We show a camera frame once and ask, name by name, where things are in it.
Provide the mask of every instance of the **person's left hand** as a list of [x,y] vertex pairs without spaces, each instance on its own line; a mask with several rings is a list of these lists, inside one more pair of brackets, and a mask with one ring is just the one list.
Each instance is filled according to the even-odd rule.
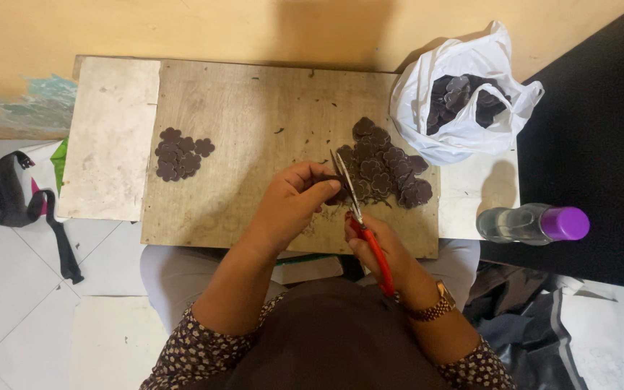
[[252,238],[257,246],[272,253],[285,250],[309,225],[313,213],[322,211],[322,203],[341,189],[339,181],[323,181],[325,175],[334,172],[311,161],[276,174],[243,237]]

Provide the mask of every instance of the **scissors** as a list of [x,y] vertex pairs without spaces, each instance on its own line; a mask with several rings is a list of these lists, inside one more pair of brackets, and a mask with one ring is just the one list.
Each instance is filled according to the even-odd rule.
[[351,228],[355,230],[358,238],[364,239],[368,242],[369,247],[372,249],[372,253],[374,253],[374,257],[377,259],[377,264],[379,264],[379,269],[382,272],[383,279],[383,282],[379,283],[379,288],[382,289],[382,292],[386,296],[393,297],[394,279],[392,278],[392,273],[389,269],[387,258],[384,256],[384,252],[382,251],[382,248],[379,247],[379,243],[377,243],[377,239],[374,237],[372,231],[368,229],[368,227],[365,226],[365,224],[363,223],[363,215],[362,213],[360,213],[360,202],[358,201],[358,197],[355,194],[355,190],[353,190],[353,185],[351,184],[351,179],[350,175],[348,174],[348,169],[346,169],[346,164],[343,163],[343,159],[341,158],[341,155],[338,154],[338,152],[335,156],[333,152],[331,153],[331,161],[334,163],[334,168],[336,169],[336,172],[343,177],[345,187],[350,193],[350,209],[353,213]]

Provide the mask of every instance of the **orange wall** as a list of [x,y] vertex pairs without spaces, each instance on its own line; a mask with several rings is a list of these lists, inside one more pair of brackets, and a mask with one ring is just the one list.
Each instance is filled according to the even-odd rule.
[[70,78],[76,54],[394,71],[491,20],[523,80],[623,13],[624,0],[0,0],[0,97],[24,94],[23,76]]

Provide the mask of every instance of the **person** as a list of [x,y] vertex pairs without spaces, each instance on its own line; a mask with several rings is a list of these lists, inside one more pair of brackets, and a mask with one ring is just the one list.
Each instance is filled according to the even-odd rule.
[[[289,290],[270,280],[278,254],[341,188],[320,181],[333,174],[314,162],[278,173],[220,263],[199,248],[144,249],[143,283],[171,335],[141,389],[515,387],[460,312],[475,280],[478,242],[442,241],[437,261],[418,261],[391,226],[363,213],[385,252],[395,297],[367,279]],[[346,217],[348,245],[381,280],[368,243]]]

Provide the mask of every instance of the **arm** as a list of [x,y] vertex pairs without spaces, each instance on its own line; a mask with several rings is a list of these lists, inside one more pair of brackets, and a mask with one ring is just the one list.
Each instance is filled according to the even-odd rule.
[[[439,299],[437,280],[427,273],[403,246],[394,229],[384,221],[363,213],[365,225],[375,234],[377,242],[385,253],[394,278],[394,287],[399,292],[403,305],[411,310],[423,310],[435,306]],[[344,228],[346,241],[351,250],[379,281],[381,271],[367,242],[359,239],[350,227],[350,220]],[[466,384],[492,388],[509,389],[510,378],[504,372],[502,363],[481,340],[481,335],[469,324],[458,310],[451,310],[432,321],[416,321],[408,318],[418,346],[425,356],[450,382],[461,387]],[[478,380],[477,373],[487,370],[487,378]]]
[[255,330],[276,256],[309,225],[322,203],[339,191],[338,181],[317,182],[333,174],[326,166],[307,161],[273,177],[247,230],[192,306],[197,321],[221,334]]
[[341,188],[338,181],[322,181],[331,174],[321,164],[301,162],[273,177],[250,225],[185,310],[142,390],[174,389],[237,365],[260,316],[277,301],[264,306],[276,256]]

